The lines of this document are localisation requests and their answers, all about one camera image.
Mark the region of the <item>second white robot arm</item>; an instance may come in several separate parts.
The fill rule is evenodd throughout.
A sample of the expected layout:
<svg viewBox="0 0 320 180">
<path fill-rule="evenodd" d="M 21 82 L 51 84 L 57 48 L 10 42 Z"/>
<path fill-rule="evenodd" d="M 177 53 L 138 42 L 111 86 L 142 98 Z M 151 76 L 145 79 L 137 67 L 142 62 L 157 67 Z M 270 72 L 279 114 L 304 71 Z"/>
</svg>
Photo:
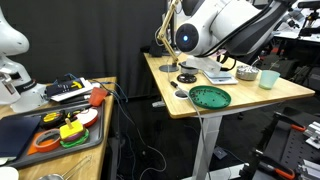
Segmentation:
<svg viewBox="0 0 320 180">
<path fill-rule="evenodd" d="M 28 39 L 7 22 L 0 9 L 0 104 L 16 113 L 48 103 L 46 86 L 32 79 L 22 64 L 9 59 L 28 50 Z"/>
</svg>

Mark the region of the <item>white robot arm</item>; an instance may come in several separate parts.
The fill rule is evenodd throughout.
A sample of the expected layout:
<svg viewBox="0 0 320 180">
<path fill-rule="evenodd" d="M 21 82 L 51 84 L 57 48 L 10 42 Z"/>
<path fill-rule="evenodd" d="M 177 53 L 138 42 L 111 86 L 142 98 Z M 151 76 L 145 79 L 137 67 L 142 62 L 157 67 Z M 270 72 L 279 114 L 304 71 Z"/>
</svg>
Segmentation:
<svg viewBox="0 0 320 180">
<path fill-rule="evenodd" d="M 234 56 L 259 48 L 296 0 L 271 0 L 262 10 L 247 0 L 186 0 L 189 16 L 175 34 L 178 49 L 205 57 L 219 49 Z"/>
</svg>

